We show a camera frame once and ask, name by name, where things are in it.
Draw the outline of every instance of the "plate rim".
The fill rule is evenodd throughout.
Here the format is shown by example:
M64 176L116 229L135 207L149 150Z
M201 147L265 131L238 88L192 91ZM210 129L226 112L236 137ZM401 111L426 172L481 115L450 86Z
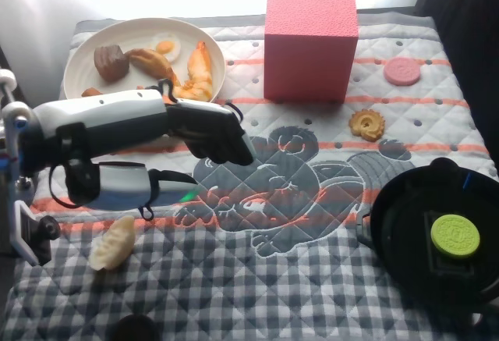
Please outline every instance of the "plate rim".
M108 27L104 27L104 28L96 31L92 36L90 36L85 41L83 41L76 48L76 50L69 56L69 58L68 58L68 60L67 60L67 62L65 64L64 75L62 76L62 89L64 91L64 96L65 96L66 99L77 99L77 98L69 98L68 97L68 94L66 93L66 80L67 80L68 68L71 65L71 62L73 61L75 55L82 48L82 46L84 44L86 44L88 41L90 41L92 38L94 38L97 34L101 33L101 32L104 32L106 30L110 30L111 28L117 27L118 25L123 25L124 23L129 23L129 22L133 22L133 21L143 21L143 20L158 20L158 21L167 21L167 22L173 21L173 22L181 23L182 25L187 25L189 27L194 28L195 30L202 31L204 34L206 34L213 41L213 43L215 43L215 45L217 46L218 50L220 51L222 60L224 61L223 72L222 72L222 75L221 75L220 87L218 88L217 91L215 91L213 93L213 96L211 97L211 100L209 102L213 103L215 101L215 99L217 98L218 94L220 93L221 88L224 85L225 76L226 76L226 73L227 73L227 60L225 59L224 52L221 50L221 47L218 45L217 41L209 33L207 33L206 31L202 30L201 28L197 27L196 25L192 25L191 23L187 23L186 21L182 21L182 20L179 20L179 19L172 19L170 17L140 17L138 19L123 20L123 21L120 21L120 22L117 22L117 23L113 23L113 24L109 25Z

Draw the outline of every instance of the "pot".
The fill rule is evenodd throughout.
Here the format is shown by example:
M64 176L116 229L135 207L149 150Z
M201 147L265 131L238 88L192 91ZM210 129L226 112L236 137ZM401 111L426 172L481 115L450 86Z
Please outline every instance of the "pot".
M493 179L435 159L387 183L373 207L357 215L356 232L415 300L454 314L498 311L499 183Z

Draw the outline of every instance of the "black pan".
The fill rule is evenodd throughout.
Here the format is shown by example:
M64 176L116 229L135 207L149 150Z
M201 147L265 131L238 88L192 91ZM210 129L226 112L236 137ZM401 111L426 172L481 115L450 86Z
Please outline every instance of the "black pan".
M473 256L450 258L433 245L431 226L446 214L464 216L478 229ZM357 215L357 236L415 300L452 313L497 311L491 301L499 297L499 183L493 179L446 158L411 169Z

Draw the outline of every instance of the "shrimp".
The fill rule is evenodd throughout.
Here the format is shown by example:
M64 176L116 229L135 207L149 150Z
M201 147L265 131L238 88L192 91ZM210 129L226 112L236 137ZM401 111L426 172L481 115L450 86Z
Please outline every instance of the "shrimp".
M203 41L197 42L187 64L189 80L183 86L173 87L176 98L209 101L213 95L213 80L211 79L210 54Z

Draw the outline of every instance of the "green round disc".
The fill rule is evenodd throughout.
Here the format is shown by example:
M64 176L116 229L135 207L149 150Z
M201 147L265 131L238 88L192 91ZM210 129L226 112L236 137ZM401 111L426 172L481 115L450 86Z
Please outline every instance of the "green round disc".
M480 245L475 225L460 215L443 215L431 226L431 240L442 253L452 258L468 258Z

